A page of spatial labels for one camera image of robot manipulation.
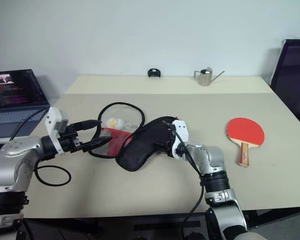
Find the laptop keyboard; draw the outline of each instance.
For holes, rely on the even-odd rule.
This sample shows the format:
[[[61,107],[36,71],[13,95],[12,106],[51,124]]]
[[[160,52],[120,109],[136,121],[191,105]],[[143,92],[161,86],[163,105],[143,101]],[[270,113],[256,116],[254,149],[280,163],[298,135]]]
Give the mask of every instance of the laptop keyboard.
[[[20,111],[2,111],[0,112],[0,124],[8,124],[8,123],[20,123],[26,118],[28,118],[31,114],[34,114],[39,109],[32,110],[20,110]],[[39,112],[34,115],[28,121],[39,121],[45,111]]]

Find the laptop screen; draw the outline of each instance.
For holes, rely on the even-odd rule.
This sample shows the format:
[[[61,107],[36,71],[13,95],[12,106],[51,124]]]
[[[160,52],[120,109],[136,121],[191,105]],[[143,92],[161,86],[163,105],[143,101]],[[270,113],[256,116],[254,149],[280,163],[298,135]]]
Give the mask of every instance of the laptop screen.
[[[48,104],[33,71],[0,72],[0,108]]]

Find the wooden paddle handle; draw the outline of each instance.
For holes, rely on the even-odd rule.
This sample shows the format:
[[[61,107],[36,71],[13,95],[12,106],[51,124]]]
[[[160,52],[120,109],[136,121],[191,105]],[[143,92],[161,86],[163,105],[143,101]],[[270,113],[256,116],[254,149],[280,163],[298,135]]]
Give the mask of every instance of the wooden paddle handle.
[[[248,167],[249,166],[249,160],[248,160],[248,143],[241,142],[241,156],[239,160],[239,165],[242,167]]]

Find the white wall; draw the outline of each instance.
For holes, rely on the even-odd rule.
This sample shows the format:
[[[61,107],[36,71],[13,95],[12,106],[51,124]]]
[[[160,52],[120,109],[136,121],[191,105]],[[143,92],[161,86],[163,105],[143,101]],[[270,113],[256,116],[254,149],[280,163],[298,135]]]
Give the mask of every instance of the white wall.
[[[300,37],[300,0],[0,0],[0,71],[32,68],[49,96],[152,67],[268,79],[286,37]]]

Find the black sleep mask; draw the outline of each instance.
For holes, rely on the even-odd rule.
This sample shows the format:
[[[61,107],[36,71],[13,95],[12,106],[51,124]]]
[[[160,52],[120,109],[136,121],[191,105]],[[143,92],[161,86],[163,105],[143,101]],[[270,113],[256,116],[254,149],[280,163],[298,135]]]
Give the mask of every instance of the black sleep mask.
[[[172,146],[173,142],[170,141],[174,140],[175,136],[163,121],[171,124],[174,120],[177,118],[159,117],[135,131],[129,137],[129,139],[132,138],[131,141],[121,148],[115,158],[116,162],[125,170],[134,172],[141,168],[156,151],[161,150],[169,154],[171,151],[166,147]]]

